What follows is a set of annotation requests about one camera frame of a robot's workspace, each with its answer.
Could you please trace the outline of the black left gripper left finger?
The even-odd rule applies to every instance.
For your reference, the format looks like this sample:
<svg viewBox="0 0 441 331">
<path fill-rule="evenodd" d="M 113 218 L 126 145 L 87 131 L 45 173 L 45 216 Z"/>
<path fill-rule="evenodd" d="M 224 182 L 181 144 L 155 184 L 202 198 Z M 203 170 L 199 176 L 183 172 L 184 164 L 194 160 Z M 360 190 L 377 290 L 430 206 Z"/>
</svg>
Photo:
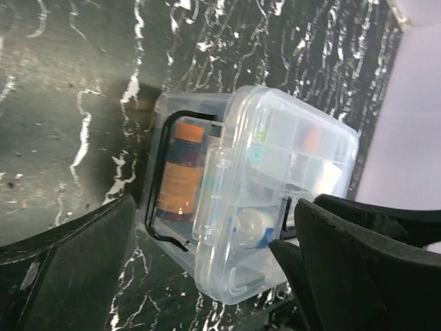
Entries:
<svg viewBox="0 0 441 331">
<path fill-rule="evenodd" d="M 104 330 L 135 214 L 128 194 L 1 247 L 1 329 Z"/>
</svg>

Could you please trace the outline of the small orange cap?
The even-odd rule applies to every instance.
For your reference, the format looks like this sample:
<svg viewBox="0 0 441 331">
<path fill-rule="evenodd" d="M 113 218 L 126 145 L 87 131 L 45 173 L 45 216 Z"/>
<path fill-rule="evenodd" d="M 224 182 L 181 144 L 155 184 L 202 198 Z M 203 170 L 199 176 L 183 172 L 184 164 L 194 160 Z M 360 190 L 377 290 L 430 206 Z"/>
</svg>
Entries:
<svg viewBox="0 0 441 331">
<path fill-rule="evenodd" d="M 303 145 L 305 149 L 314 151 L 320 142 L 321 133 L 318 129 L 310 129 L 305 135 Z"/>
</svg>

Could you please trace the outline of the white ointment tube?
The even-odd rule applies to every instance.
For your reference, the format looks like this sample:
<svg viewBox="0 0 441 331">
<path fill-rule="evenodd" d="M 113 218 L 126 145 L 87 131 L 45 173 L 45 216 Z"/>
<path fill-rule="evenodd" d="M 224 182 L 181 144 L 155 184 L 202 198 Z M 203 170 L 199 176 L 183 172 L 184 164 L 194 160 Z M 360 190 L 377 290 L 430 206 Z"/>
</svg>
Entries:
<svg viewBox="0 0 441 331">
<path fill-rule="evenodd" d="M 232 225 L 231 247 L 235 250 L 263 249 L 273 239 L 275 221 L 267 210 L 240 208 L 229 221 Z"/>
</svg>

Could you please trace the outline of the clear box lid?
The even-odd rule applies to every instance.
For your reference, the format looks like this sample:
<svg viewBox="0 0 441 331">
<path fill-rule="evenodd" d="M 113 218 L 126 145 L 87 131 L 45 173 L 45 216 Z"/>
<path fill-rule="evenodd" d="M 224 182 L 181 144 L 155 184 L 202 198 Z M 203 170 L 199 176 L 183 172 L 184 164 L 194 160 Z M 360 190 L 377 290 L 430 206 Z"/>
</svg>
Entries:
<svg viewBox="0 0 441 331">
<path fill-rule="evenodd" d="M 314 151 L 303 141 L 318 129 Z M 274 88 L 244 86 L 229 99 L 220 142 L 206 154 L 192 236 L 197 241 L 194 280 L 211 299 L 233 305 L 285 281 L 269 249 L 294 223 L 280 218 L 284 198 L 347 194 L 359 147 L 357 132 L 307 103 Z M 231 247 L 229 218 L 237 209 L 273 215 L 268 246 Z"/>
</svg>

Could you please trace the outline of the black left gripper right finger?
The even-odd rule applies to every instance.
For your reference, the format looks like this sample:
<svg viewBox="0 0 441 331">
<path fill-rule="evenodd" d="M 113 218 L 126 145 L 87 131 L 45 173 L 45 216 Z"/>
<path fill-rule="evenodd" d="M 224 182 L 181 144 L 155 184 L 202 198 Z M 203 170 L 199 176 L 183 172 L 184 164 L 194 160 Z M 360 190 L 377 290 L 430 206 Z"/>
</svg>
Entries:
<svg viewBox="0 0 441 331">
<path fill-rule="evenodd" d="M 400 210 L 322 194 L 284 198 L 297 243 L 269 248 L 305 330 L 439 330 L 440 212 Z"/>
</svg>

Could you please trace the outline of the clear medicine kit box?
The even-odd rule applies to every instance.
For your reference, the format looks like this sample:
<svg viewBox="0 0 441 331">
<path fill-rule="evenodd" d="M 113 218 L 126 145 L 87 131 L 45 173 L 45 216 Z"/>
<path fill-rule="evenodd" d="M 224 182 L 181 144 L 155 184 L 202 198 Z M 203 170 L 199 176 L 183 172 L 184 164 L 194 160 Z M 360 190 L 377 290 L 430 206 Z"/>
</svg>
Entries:
<svg viewBox="0 0 441 331">
<path fill-rule="evenodd" d="M 230 94 L 164 92 L 154 104 L 154 136 L 141 206 L 147 233 L 193 274 L 192 228 L 207 148 L 221 139 Z"/>
</svg>

